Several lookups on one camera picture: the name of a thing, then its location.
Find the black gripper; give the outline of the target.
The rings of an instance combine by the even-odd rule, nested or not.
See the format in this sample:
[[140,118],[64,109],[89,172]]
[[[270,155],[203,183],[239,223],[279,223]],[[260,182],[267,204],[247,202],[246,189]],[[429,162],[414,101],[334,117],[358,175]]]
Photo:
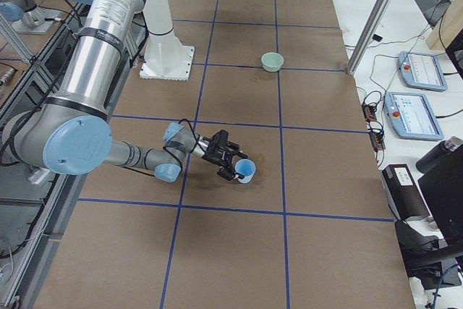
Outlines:
[[208,146],[202,159],[217,165],[219,167],[217,175],[225,180],[238,179],[239,174],[235,172],[232,163],[233,157],[248,159],[248,155],[243,153],[237,144],[228,146],[227,140],[219,138],[205,138],[205,140],[208,142]]

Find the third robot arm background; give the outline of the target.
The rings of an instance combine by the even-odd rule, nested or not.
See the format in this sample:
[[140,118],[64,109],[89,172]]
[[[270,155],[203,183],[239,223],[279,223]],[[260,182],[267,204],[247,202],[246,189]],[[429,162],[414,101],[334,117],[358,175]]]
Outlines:
[[1,0],[1,15],[17,33],[43,35],[62,21],[60,14],[60,10],[38,6],[35,0]]

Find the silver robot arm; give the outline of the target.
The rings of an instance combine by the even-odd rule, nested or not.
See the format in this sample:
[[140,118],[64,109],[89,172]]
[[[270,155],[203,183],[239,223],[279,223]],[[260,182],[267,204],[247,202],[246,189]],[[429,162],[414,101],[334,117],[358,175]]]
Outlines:
[[116,68],[125,52],[133,18],[146,20],[148,59],[141,77],[186,80],[194,48],[174,34],[168,0],[75,0],[90,10],[77,32],[75,50],[59,73],[61,85],[31,111],[7,122],[1,153],[57,174],[83,175],[102,164],[149,170],[174,182],[188,155],[217,165],[227,180],[244,180],[247,156],[225,130],[211,137],[197,134],[190,122],[171,123],[163,148],[144,148],[113,139],[104,106]]

